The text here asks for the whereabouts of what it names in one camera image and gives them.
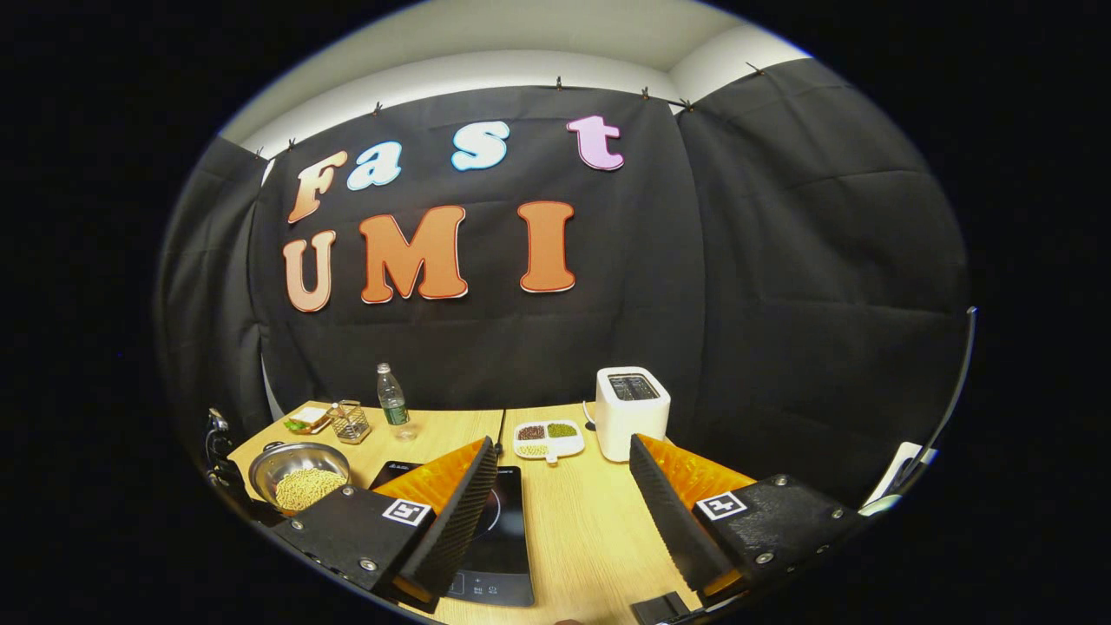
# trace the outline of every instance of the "white wall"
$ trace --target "white wall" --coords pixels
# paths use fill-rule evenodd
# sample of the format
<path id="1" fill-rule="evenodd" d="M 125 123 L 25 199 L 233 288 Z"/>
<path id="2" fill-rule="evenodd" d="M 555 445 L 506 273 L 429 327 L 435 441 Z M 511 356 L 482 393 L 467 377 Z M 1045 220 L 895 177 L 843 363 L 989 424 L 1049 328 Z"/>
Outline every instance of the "white wall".
<path id="1" fill-rule="evenodd" d="M 752 73 L 745 64 L 765 68 L 805 58 L 789 42 L 744 24 L 714 37 L 664 73 L 644 65 L 571 52 L 513 50 L 470 52 L 440 57 L 388 69 L 327 91 L 279 115 L 240 144 L 272 158 L 289 145 L 374 110 L 442 93 L 484 89 L 554 84 L 595 87 L 640 93 L 672 101 L 695 101 L 707 93 Z"/>

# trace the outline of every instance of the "sandwich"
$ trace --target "sandwich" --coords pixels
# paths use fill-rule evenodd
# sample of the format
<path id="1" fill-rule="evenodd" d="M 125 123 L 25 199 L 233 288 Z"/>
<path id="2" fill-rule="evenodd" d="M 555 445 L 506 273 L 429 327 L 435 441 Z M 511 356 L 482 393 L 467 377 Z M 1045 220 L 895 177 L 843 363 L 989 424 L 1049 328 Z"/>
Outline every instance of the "sandwich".
<path id="1" fill-rule="evenodd" d="M 314 434 L 331 419 L 327 411 L 307 409 L 286 417 L 284 425 L 293 434 Z"/>

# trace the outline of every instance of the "white ceiling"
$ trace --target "white ceiling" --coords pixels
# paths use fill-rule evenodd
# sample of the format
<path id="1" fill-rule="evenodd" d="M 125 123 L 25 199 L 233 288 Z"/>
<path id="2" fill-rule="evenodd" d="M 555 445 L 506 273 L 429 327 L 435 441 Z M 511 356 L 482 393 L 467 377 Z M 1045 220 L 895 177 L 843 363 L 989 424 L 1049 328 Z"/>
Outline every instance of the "white ceiling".
<path id="1" fill-rule="evenodd" d="M 221 134 L 246 138 L 358 78 L 466 52 L 577 52 L 667 72 L 713 37 L 745 23 L 693 0 L 429 0 L 306 60 L 256 97 Z"/>

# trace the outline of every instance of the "blue letter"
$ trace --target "blue letter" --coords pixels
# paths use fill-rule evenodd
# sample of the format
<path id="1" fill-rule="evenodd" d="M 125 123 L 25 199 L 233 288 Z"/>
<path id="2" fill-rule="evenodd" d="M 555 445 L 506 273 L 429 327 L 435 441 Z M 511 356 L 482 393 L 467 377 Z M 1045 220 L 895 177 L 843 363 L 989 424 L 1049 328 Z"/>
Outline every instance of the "blue letter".
<path id="1" fill-rule="evenodd" d="M 504 121 L 479 121 L 456 132 L 456 147 L 462 151 L 451 154 L 451 164 L 460 171 L 489 169 L 506 158 L 509 125 Z"/>
<path id="2" fill-rule="evenodd" d="M 401 158 L 401 143 L 386 141 L 359 154 L 351 175 L 348 175 L 348 189 L 358 191 L 371 184 L 381 187 L 389 184 L 401 173 L 398 159 Z"/>

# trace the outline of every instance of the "black induction cooktop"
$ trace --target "black induction cooktop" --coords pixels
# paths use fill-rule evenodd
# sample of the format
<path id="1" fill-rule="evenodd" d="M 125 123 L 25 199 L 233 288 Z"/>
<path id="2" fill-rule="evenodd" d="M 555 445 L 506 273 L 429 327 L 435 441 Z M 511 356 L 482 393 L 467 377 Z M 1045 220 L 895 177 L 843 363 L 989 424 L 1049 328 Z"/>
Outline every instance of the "black induction cooktop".
<path id="1" fill-rule="evenodd" d="M 419 466 L 418 463 L 388 462 L 370 488 L 377 488 Z M 463 602 L 520 607 L 536 602 L 524 540 L 520 467 L 498 467 L 498 477 L 474 528 L 471 547 L 463 556 L 463 564 L 446 596 Z"/>

